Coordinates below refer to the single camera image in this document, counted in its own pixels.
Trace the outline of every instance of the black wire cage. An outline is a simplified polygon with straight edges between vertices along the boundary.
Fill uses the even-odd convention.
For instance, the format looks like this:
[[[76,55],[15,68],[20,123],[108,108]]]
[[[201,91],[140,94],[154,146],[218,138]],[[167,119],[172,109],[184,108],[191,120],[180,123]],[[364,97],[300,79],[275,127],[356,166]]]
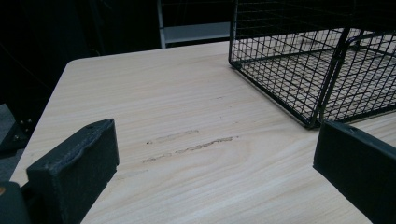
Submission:
[[[307,128],[396,109],[395,1],[235,0],[230,64]]]

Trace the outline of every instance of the scratch mark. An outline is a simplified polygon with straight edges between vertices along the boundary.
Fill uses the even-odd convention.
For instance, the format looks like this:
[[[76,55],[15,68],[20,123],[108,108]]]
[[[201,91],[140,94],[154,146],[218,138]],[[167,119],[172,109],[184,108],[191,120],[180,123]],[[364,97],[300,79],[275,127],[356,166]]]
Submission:
[[[112,180],[115,180],[115,181],[123,180],[123,179],[129,178],[129,177],[135,176],[135,175],[141,175],[147,171],[148,170],[141,170],[141,171],[129,172],[128,174],[125,174],[125,175],[114,175]]]
[[[161,159],[161,158],[164,158],[164,157],[171,157],[171,156],[172,156],[172,153],[163,153],[161,156],[158,156],[158,157],[150,157],[150,158],[148,158],[148,159],[146,159],[146,160],[142,160],[141,162],[146,163],[146,162],[156,161],[156,160],[159,160],[159,159]]]
[[[195,146],[195,147],[188,147],[188,148],[186,148],[186,149],[178,150],[178,151],[176,151],[175,153],[181,154],[181,153],[185,153],[185,152],[187,152],[187,151],[192,152],[192,151],[194,151],[194,150],[198,150],[198,149],[201,149],[201,148],[204,148],[204,147],[209,147],[209,146],[211,146],[211,145],[213,145],[213,144],[215,144],[215,143],[229,142],[229,141],[233,141],[233,138],[232,138],[232,137],[219,138],[219,139],[216,139],[216,140],[214,140],[214,141],[211,141],[211,142],[208,142],[208,143],[205,143],[205,144],[201,144],[201,145],[198,145],[198,146]]]
[[[211,145],[213,145],[215,143],[229,142],[229,141],[233,141],[233,138],[232,137],[219,138],[219,139],[216,139],[214,141],[211,141],[211,142],[208,142],[208,143],[205,143],[205,144],[201,144],[201,145],[198,145],[198,146],[195,146],[195,147],[188,147],[186,149],[177,150],[177,151],[175,151],[175,153],[176,154],[182,154],[182,153],[185,153],[185,152],[188,152],[188,151],[189,152],[193,152],[195,150],[199,150],[199,149],[204,148],[204,147],[209,147],[209,146],[211,146]],[[161,156],[150,157],[148,159],[142,160],[141,162],[143,162],[143,163],[152,162],[152,161],[157,161],[157,160],[160,160],[162,158],[171,157],[171,156],[173,156],[173,153],[168,152],[168,153],[163,153]]]
[[[211,98],[210,100],[222,100],[222,99],[224,99],[224,97],[225,96],[219,96],[219,97],[216,97],[216,98]]]
[[[198,130],[189,130],[189,131],[186,131],[184,133],[169,134],[169,135],[167,135],[165,137],[159,137],[159,138],[156,138],[154,140],[147,141],[146,144],[154,144],[154,143],[163,143],[163,142],[173,141],[173,140],[175,140],[177,138],[180,138],[180,137],[183,137],[185,135],[190,135],[190,134],[198,133],[198,132],[199,132]]]

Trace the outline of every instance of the wooden table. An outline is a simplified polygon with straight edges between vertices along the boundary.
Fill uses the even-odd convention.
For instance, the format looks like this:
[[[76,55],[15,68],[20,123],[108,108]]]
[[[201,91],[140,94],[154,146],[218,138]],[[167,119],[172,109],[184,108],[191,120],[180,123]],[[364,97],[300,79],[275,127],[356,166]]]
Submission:
[[[312,168],[308,131],[227,63],[228,43],[71,62],[11,180],[116,121],[120,166],[84,223],[369,223]],[[396,115],[354,124],[396,145]]]

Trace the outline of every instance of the wood grain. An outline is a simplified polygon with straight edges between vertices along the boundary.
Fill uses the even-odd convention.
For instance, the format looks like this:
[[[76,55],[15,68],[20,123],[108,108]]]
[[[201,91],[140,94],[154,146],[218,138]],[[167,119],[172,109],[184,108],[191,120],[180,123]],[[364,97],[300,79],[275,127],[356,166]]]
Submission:
[[[369,223],[312,168],[318,131],[247,84],[227,52],[216,43],[71,62],[12,180],[24,184],[25,169],[80,127],[114,118],[120,166],[84,223]],[[396,145],[395,123],[355,126]]]

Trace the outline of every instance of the light wood tabletop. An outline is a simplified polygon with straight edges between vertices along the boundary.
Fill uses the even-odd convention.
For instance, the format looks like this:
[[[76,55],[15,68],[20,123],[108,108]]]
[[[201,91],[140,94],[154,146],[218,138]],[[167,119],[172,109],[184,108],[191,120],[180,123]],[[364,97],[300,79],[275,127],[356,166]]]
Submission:
[[[248,84],[228,49],[69,63],[11,180],[23,185],[34,161],[113,118],[120,165],[83,223],[370,223],[312,168],[318,130]],[[396,146],[395,114],[353,126]]]

